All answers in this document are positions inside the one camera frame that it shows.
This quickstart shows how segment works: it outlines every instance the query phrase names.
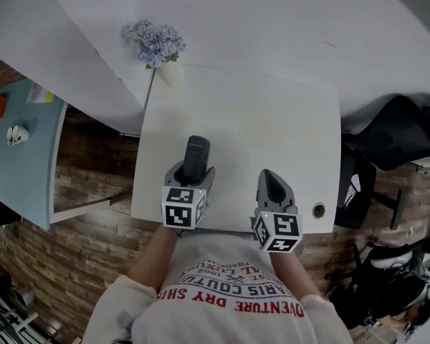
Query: white cup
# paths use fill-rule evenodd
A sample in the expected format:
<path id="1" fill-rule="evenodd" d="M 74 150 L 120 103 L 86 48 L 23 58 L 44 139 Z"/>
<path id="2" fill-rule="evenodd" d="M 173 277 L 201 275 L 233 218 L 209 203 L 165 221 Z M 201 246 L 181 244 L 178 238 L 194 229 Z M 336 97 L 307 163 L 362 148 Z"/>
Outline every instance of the white cup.
<path id="1" fill-rule="evenodd" d="M 8 141 L 8 146 L 13 146 L 29 139 L 29 131 L 24 129 L 22 126 L 14 126 L 13 128 L 8 128 L 6 132 L 6 140 Z"/>

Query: white marker cube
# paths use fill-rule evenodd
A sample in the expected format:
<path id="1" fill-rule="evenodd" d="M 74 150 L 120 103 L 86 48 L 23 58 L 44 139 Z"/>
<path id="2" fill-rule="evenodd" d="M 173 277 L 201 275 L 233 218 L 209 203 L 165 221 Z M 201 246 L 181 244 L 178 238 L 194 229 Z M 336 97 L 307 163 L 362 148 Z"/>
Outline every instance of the white marker cube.
<path id="1" fill-rule="evenodd" d="M 161 211 L 164 226 L 195 229 L 206 213 L 206 190 L 163 186 Z"/>
<path id="2" fill-rule="evenodd" d="M 297 214 L 261 211 L 253 232 L 268 252 L 291 252 L 302 239 L 302 217 Z"/>

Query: blue hydrangea flower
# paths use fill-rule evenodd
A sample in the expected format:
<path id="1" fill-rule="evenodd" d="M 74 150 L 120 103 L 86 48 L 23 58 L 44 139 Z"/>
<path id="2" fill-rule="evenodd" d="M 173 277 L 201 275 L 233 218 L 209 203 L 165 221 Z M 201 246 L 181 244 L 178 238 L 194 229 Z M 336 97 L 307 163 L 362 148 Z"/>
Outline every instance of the blue hydrangea flower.
<path id="1" fill-rule="evenodd" d="M 123 37 L 127 43 L 140 44 L 138 59 L 151 67 L 160 67 L 163 62 L 176 61 L 178 53 L 186 47 L 178 32 L 169 25 L 159 27 L 147 19 L 123 27 Z"/>

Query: round hole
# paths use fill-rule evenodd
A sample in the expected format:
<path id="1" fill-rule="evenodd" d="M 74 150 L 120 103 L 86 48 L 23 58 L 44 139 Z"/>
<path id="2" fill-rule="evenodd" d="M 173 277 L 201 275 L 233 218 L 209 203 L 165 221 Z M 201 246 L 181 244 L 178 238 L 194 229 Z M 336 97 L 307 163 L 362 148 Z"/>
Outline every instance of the round hole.
<path id="1" fill-rule="evenodd" d="M 312 209 L 312 215 L 316 219 L 322 218 L 322 216 L 325 214 L 325 207 L 322 203 L 318 203 L 314 208 Z"/>

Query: white vase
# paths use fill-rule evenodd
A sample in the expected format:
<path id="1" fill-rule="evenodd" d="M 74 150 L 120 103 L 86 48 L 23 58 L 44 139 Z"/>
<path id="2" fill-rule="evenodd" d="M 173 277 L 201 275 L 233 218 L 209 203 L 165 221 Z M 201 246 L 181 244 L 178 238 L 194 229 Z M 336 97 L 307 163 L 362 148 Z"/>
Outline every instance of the white vase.
<path id="1" fill-rule="evenodd" d="M 180 62 L 168 61 L 159 67 L 164 81 L 172 88 L 179 88 L 183 84 L 184 68 Z"/>

